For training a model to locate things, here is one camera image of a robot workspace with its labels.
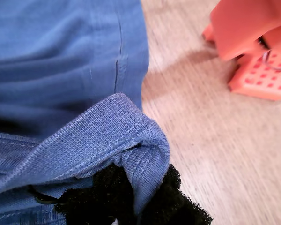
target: black fabric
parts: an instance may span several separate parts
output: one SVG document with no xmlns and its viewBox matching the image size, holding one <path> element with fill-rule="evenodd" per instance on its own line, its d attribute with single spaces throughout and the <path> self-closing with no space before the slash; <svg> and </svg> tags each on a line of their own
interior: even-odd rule
<svg viewBox="0 0 281 225">
<path fill-rule="evenodd" d="M 145 207 L 140 225 L 208 225 L 212 218 L 180 190 L 180 174 L 170 165 L 151 201 Z M 64 213 L 68 225 L 136 225 L 133 189 L 121 167 L 110 165 L 94 176 L 93 186 L 70 189 L 55 210 Z"/>
</svg>

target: metal wire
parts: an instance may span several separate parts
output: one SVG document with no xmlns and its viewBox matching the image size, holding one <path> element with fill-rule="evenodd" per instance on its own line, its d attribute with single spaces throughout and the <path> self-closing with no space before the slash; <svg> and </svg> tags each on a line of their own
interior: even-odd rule
<svg viewBox="0 0 281 225">
<path fill-rule="evenodd" d="M 268 67 L 270 67 L 271 69 L 274 69 L 276 71 L 280 71 L 281 72 L 281 68 L 278 68 L 278 67 L 273 67 L 271 66 L 267 61 L 268 61 L 268 58 L 271 54 L 271 51 L 272 50 L 269 50 L 268 52 L 264 53 L 263 56 L 262 56 L 262 61 L 263 63 L 265 63 Z"/>
</svg>

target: wood grain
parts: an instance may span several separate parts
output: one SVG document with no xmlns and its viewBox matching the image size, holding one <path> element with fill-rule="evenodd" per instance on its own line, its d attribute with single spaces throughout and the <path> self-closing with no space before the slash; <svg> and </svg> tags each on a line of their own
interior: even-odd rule
<svg viewBox="0 0 281 225">
<path fill-rule="evenodd" d="M 182 189 L 213 225 L 281 225 L 281 101 L 232 94 L 232 61 L 201 33 L 217 0 L 142 0 L 145 113 L 168 137 Z"/>
</svg>

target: coral plastic object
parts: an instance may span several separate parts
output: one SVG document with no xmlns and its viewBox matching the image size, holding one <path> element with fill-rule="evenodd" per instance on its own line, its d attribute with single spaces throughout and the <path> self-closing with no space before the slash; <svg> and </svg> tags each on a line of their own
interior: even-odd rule
<svg viewBox="0 0 281 225">
<path fill-rule="evenodd" d="M 229 83 L 232 92 L 244 95 L 281 100 L 281 54 L 272 52 L 268 65 L 261 58 L 245 55 L 238 59 L 240 68 Z"/>
<path fill-rule="evenodd" d="M 219 56 L 240 68 L 229 83 L 233 92 L 281 99 L 281 0 L 221 0 L 203 32 Z M 267 64 L 262 56 L 271 50 Z"/>
<path fill-rule="evenodd" d="M 258 42 L 263 35 L 273 40 L 271 49 L 275 50 L 275 45 L 280 44 L 275 37 L 281 37 L 281 32 L 276 31 L 281 27 L 281 0 L 221 0 L 211 12 L 210 21 L 224 60 L 266 52 Z"/>
</svg>

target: blue cotton garment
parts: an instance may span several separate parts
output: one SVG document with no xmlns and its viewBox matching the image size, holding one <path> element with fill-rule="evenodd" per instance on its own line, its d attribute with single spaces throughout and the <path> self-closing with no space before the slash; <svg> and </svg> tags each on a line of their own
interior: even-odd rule
<svg viewBox="0 0 281 225">
<path fill-rule="evenodd" d="M 123 92 L 141 109 L 139 0 L 0 0 L 0 132 L 44 140 Z"/>
<path fill-rule="evenodd" d="M 0 134 L 0 225 L 65 224 L 53 205 L 41 205 L 27 185 L 54 197 L 91 186 L 91 176 L 115 163 L 134 190 L 139 214 L 168 169 L 169 146 L 156 122 L 124 94 L 97 103 L 41 143 Z"/>
</svg>

